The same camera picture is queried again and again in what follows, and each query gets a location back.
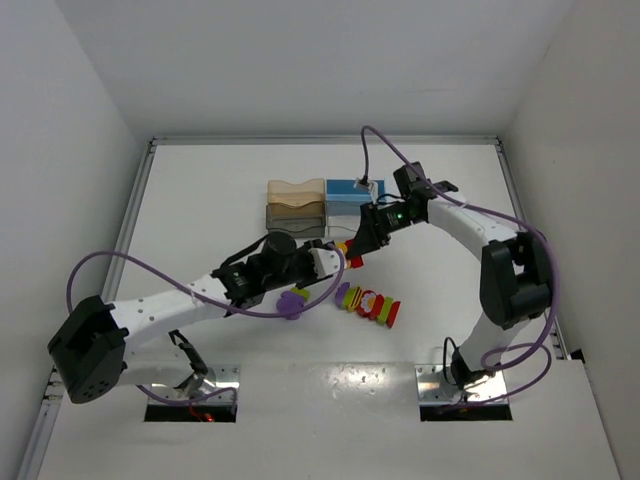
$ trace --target white wall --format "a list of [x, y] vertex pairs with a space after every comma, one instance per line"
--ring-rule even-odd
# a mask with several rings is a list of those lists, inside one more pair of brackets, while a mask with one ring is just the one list
[[562, 320], [582, 348], [619, 467], [640, 478], [640, 2], [581, 0], [506, 137], [526, 214], [562, 267]]
[[572, 0], [57, 0], [129, 125], [490, 133]]
[[[84, 253], [113, 246], [142, 147], [53, 0], [0, 7], [0, 478], [14, 478]], [[89, 267], [78, 296], [99, 291]]]

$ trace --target white table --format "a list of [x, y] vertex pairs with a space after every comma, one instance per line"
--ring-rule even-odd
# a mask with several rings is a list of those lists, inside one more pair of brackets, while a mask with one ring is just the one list
[[[354, 178], [363, 167], [355, 142], [179, 143], [156, 148], [120, 246], [184, 282], [264, 234], [269, 179]], [[512, 212], [493, 145], [400, 146], [434, 180]], [[395, 188], [398, 160], [381, 145], [371, 156], [372, 178]], [[135, 266], [118, 273], [107, 291], [119, 285], [119, 299], [166, 289]], [[345, 275], [402, 300], [393, 329], [330, 301], [297, 321], [232, 316], [185, 328], [210, 364], [242, 366], [237, 423], [143, 423], [146, 399], [128, 387], [87, 405], [65, 401], [39, 478], [618, 478], [579, 362], [554, 362], [539, 386], [513, 400], [513, 421], [419, 421], [414, 364], [437, 363], [443, 338], [461, 342], [480, 312], [479, 265], [448, 235], [429, 226], [397, 232]], [[272, 311], [278, 295], [259, 309]], [[541, 368], [534, 358], [509, 371], [508, 387]]]

